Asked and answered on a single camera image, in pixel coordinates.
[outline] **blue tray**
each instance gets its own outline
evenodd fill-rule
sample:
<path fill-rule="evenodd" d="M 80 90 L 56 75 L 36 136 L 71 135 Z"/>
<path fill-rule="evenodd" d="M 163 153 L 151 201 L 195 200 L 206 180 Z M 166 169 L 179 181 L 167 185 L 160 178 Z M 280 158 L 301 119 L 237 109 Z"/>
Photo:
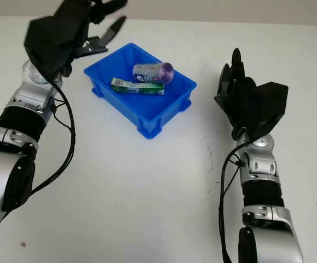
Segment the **blue tray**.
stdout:
<path fill-rule="evenodd" d="M 194 81 L 175 71 L 174 79 L 165 86 L 164 95 L 116 93 L 111 89 L 112 78 L 135 82 L 135 64 L 161 62 L 137 45 L 129 43 L 84 70 L 92 83 L 93 92 L 104 98 L 126 116 L 148 139 L 161 132 L 162 126 L 190 105 Z"/>

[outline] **robotic hand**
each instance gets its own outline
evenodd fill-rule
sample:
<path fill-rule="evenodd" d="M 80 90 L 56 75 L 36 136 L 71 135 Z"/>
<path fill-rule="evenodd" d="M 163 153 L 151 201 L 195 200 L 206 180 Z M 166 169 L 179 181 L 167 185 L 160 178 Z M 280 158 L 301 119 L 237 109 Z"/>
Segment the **robotic hand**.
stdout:
<path fill-rule="evenodd" d="M 71 161 L 76 134 L 71 107 L 60 89 L 62 77 L 71 74 L 74 59 L 108 51 L 107 43 L 116 36 L 126 17 L 120 17 L 101 38 L 88 38 L 89 23 L 100 23 L 126 2 L 64 0 L 54 16 L 30 22 L 25 39 L 30 60 L 23 65 L 21 87 L 0 116 L 0 222 L 55 180 Z M 38 140 L 56 111 L 57 92 L 70 114 L 70 151 L 57 172 L 32 190 Z"/>
<path fill-rule="evenodd" d="M 245 77 L 241 54 L 235 49 L 232 65 L 221 73 L 216 102 L 233 126 L 237 147 L 226 158 L 221 178 L 219 229 L 223 261 L 231 263 L 226 250 L 223 201 L 224 176 L 232 155 L 239 152 L 242 210 L 246 227 L 239 232 L 239 262 L 303 263 L 303 256 L 281 197 L 279 172 L 273 156 L 274 140 L 269 134 L 285 113 L 288 87 L 269 82 L 258 86 Z"/>

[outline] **black cable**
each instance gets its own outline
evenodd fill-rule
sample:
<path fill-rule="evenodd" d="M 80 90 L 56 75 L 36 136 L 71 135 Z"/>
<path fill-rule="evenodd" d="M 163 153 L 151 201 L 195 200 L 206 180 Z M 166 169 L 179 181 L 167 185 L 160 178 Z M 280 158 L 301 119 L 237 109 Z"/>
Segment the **black cable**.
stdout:
<path fill-rule="evenodd" d="M 64 102 L 63 100 L 59 100 L 59 99 L 55 99 L 55 98 L 54 98 L 54 100 L 58 101 L 58 102 Z"/>
<path fill-rule="evenodd" d="M 46 186 L 48 186 L 49 184 L 51 184 L 54 180 L 56 180 L 61 174 L 62 172 L 67 168 L 67 166 L 70 164 L 73 155 L 74 155 L 74 147 L 76 144 L 76 129 L 74 126 L 74 117 L 73 117 L 73 112 L 72 112 L 72 108 L 70 103 L 67 100 L 66 95 L 63 93 L 63 91 L 59 88 L 59 86 L 57 86 L 57 84 L 51 79 L 48 78 L 46 74 L 43 74 L 43 72 L 38 69 L 39 72 L 42 74 L 42 76 L 56 89 L 56 91 L 61 95 L 62 100 L 58 100 L 55 99 L 56 101 L 62 102 L 62 105 L 64 103 L 64 105 L 66 105 L 67 110 L 68 110 L 68 115 L 70 116 L 70 126 L 66 127 L 69 129 L 70 133 L 71 133 L 71 144 L 70 144 L 70 149 L 68 151 L 68 154 L 64 160 L 64 162 L 62 163 L 62 165 L 59 167 L 59 169 L 49 178 L 47 178 L 44 182 L 42 182 L 40 185 L 38 185 L 36 188 L 34 188 L 31 192 L 31 195 L 35 194 L 36 192 L 40 191 L 41 189 L 45 188 Z"/>
<path fill-rule="evenodd" d="M 237 175 L 237 173 L 238 173 L 239 170 L 240 170 L 240 167 L 237 166 L 237 169 L 236 169 L 236 171 L 235 171 L 233 177 L 231 178 L 231 180 L 230 180 L 228 186 L 225 188 L 224 196 L 225 196 L 226 192 L 229 190 L 229 187 L 230 187 L 230 185 L 232 184 L 232 182 L 234 181 L 234 179 L 235 179 L 235 177 L 236 177 L 236 175 Z"/>
<path fill-rule="evenodd" d="M 226 168 L 227 165 L 230 161 L 230 158 L 232 155 L 235 155 L 235 153 L 237 151 L 239 151 L 241 148 L 253 143 L 254 140 L 252 141 L 248 141 L 245 142 L 243 144 L 240 144 L 239 146 L 237 146 L 236 148 L 234 148 L 226 157 L 224 164 L 223 164 L 223 168 L 222 168 L 222 174 L 221 174 L 221 181 L 220 181 L 220 203 L 219 203 L 219 214 L 218 214 L 218 224 L 219 224 L 219 234 L 220 234 L 220 239 L 221 239 L 221 245 L 222 245 L 222 254 L 223 254 L 223 261 L 224 263 L 232 263 L 231 259 L 229 257 L 229 254 L 226 250 L 226 242 L 225 242 L 225 225 L 224 225 L 224 196 L 226 191 L 228 190 L 228 187 L 226 190 L 224 190 L 224 182 L 225 182 L 225 172 L 226 172 Z"/>

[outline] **white table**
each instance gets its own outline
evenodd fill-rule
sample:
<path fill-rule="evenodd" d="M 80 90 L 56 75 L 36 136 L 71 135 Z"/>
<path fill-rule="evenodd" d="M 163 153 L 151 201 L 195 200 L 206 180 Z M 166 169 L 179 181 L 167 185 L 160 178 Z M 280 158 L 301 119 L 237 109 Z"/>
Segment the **white table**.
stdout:
<path fill-rule="evenodd" d="M 21 82 L 29 19 L 0 18 L 0 114 Z M 101 35 L 109 22 L 92 26 L 90 35 Z M 257 84 L 290 87 L 286 114 L 272 132 L 274 153 L 304 258 L 317 262 L 317 27 L 129 20 L 111 52 L 128 42 L 198 83 L 191 107 L 147 140 L 90 92 L 83 69 L 106 54 L 76 61 L 64 81 L 76 119 L 73 162 L 0 224 L 0 262 L 221 262 L 216 182 L 234 141 L 213 97 L 235 47 Z M 34 185 L 63 161 L 69 138 L 49 122 Z M 228 251 L 237 262 L 239 179 L 225 207 Z"/>

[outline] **silver robot arm segment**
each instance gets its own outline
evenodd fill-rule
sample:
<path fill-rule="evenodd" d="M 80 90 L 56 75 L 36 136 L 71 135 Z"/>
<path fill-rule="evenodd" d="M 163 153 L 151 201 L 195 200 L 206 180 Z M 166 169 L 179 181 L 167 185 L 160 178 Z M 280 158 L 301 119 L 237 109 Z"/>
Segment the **silver robot arm segment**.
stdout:
<path fill-rule="evenodd" d="M 61 87 L 61 76 L 55 82 Z M 52 114 L 55 93 L 27 61 L 22 85 L 0 117 L 0 221 L 30 196 L 38 140 Z"/>
<path fill-rule="evenodd" d="M 247 142 L 245 134 L 237 145 Z M 290 211 L 281 197 L 279 172 L 268 134 L 239 150 L 246 227 L 239 234 L 239 262 L 303 263 Z"/>

